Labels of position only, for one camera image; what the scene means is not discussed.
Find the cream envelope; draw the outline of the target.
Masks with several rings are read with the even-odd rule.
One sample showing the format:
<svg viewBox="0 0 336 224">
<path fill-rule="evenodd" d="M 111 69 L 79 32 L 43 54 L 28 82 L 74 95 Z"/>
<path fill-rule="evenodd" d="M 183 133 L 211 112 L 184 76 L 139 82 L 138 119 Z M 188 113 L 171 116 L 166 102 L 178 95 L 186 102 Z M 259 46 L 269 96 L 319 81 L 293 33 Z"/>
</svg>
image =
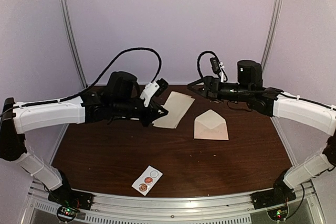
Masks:
<svg viewBox="0 0 336 224">
<path fill-rule="evenodd" d="M 207 110 L 194 120 L 194 139 L 228 141 L 226 120 L 213 110 Z"/>
</svg>

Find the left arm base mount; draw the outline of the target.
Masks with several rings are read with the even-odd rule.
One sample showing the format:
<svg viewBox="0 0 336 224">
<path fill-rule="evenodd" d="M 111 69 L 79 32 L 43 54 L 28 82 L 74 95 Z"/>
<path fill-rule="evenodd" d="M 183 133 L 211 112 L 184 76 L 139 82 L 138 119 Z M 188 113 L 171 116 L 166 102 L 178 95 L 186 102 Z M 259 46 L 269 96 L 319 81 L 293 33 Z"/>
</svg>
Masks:
<svg viewBox="0 0 336 224">
<path fill-rule="evenodd" d="M 58 203 L 60 206 L 56 210 L 56 217 L 62 223 L 73 221 L 80 210 L 90 210 L 93 201 L 93 194 L 72 189 L 66 175 L 59 171 L 62 179 L 62 185 L 50 190 L 44 186 L 48 193 L 48 200 Z"/>
</svg>

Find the cream letter paper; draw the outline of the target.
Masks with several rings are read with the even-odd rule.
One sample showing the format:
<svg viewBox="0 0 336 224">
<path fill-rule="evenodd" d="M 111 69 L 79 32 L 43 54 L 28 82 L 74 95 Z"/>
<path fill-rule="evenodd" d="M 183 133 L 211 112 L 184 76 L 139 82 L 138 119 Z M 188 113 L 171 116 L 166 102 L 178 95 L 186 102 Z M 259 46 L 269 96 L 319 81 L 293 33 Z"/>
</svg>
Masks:
<svg viewBox="0 0 336 224">
<path fill-rule="evenodd" d="M 164 129 L 175 129 L 183 116 L 187 113 L 195 101 L 189 95 L 185 95 L 176 91 L 172 91 L 164 104 L 164 108 L 168 110 L 168 114 L 154 121 L 153 126 Z"/>
</svg>

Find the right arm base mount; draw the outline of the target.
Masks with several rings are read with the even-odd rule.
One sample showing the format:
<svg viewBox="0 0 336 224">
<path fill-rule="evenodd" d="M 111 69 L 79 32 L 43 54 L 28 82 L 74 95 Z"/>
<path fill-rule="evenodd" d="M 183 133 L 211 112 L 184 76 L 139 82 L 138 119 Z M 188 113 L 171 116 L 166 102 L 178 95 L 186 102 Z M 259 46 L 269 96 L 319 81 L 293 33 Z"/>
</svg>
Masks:
<svg viewBox="0 0 336 224">
<path fill-rule="evenodd" d="M 254 209 L 267 209 L 268 217 L 272 221 L 285 221 L 289 217 L 288 203 L 296 199 L 293 189 L 290 189 L 283 181 L 284 170 L 275 180 L 273 188 L 264 191 L 257 191 L 251 194 Z"/>
</svg>

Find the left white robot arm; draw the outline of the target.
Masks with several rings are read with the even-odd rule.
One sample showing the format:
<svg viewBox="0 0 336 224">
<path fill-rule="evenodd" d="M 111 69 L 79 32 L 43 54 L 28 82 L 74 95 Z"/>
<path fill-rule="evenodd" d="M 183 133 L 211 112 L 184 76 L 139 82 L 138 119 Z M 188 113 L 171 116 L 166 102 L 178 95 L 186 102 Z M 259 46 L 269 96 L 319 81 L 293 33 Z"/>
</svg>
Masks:
<svg viewBox="0 0 336 224">
<path fill-rule="evenodd" d="M 108 84 L 98 91 L 83 90 L 73 98 L 15 102 L 7 98 L 1 114 L 1 159 L 15 162 L 41 181 L 64 205 L 76 197 L 66 176 L 33 154 L 25 144 L 25 133 L 61 124 L 90 124 L 100 121 L 138 120 L 147 127 L 168 114 L 153 101 L 168 87 L 164 79 L 152 81 L 143 90 L 128 72 L 113 72 Z"/>
</svg>

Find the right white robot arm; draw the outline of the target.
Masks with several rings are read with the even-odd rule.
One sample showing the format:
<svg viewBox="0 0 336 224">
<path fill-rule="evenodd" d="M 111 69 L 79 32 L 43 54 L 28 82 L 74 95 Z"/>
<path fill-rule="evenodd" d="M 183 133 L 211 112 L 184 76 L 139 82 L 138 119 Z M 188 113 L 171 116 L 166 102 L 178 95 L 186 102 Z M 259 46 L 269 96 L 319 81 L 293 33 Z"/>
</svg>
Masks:
<svg viewBox="0 0 336 224">
<path fill-rule="evenodd" d="M 227 82 L 223 65 L 210 59 L 217 75 L 200 76 L 188 84 L 188 89 L 209 100 L 243 102 L 249 109 L 260 114 L 289 119 L 326 133 L 326 147 L 308 157 L 303 163 L 285 171 L 269 192 L 272 203 L 279 204 L 289 196 L 289 190 L 335 168 L 335 106 L 294 96 L 277 88 L 265 88 L 261 65 L 252 60 L 237 63 L 237 82 Z"/>
</svg>

